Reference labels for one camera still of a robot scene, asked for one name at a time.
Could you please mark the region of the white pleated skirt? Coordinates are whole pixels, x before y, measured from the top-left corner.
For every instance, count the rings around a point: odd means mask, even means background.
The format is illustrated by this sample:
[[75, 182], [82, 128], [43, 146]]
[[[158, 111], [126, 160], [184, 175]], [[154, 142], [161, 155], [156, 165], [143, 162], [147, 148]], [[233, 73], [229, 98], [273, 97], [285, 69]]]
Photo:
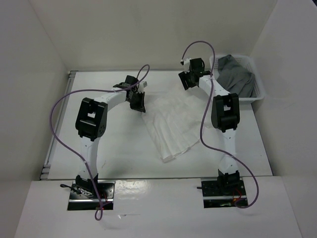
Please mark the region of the white pleated skirt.
[[200, 140], [200, 126], [208, 95], [200, 88], [173, 87], [145, 97], [142, 119], [164, 163], [186, 153]]

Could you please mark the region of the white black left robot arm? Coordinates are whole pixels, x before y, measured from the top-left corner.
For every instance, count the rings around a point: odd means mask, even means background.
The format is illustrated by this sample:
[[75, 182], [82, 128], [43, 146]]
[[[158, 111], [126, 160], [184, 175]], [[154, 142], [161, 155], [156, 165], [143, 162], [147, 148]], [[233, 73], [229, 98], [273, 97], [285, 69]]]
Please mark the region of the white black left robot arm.
[[145, 113], [145, 87], [147, 82], [127, 76], [124, 82], [97, 98], [84, 98], [75, 122], [81, 142], [80, 156], [84, 166], [76, 176], [75, 184], [87, 198], [98, 194], [97, 155], [100, 138], [107, 125], [107, 114], [121, 103], [128, 102], [130, 109]]

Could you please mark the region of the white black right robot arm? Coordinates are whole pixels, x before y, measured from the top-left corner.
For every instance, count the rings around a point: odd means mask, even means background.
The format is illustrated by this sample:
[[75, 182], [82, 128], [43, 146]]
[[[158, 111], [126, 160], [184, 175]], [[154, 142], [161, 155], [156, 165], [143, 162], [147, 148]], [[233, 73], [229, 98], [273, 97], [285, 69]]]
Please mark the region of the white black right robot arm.
[[218, 164], [216, 188], [223, 195], [230, 195], [238, 186], [240, 173], [236, 160], [235, 135], [240, 122], [240, 108], [238, 95], [229, 93], [205, 70], [205, 63], [201, 58], [182, 59], [184, 70], [179, 73], [185, 90], [198, 86], [211, 99], [211, 123], [217, 130], [224, 146], [223, 156]]

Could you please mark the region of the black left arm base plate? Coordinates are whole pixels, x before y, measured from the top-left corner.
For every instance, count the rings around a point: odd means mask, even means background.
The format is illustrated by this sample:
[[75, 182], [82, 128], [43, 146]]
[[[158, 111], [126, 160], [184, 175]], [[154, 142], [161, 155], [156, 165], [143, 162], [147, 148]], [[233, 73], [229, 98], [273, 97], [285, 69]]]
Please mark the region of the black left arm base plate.
[[[78, 187], [74, 181], [72, 185], [60, 184], [60, 187], [70, 189], [68, 211], [87, 211], [99, 208], [100, 203], [94, 191], [86, 191]], [[99, 180], [97, 189], [103, 203], [103, 210], [113, 210], [115, 182]]]

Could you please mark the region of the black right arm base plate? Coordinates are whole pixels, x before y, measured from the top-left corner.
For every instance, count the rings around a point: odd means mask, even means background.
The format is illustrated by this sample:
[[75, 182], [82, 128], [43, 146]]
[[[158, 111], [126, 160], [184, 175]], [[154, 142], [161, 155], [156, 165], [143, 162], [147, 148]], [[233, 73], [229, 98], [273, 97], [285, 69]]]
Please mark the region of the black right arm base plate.
[[202, 192], [204, 208], [230, 208], [248, 206], [242, 179], [233, 187], [223, 188], [216, 178], [202, 179], [197, 189]]

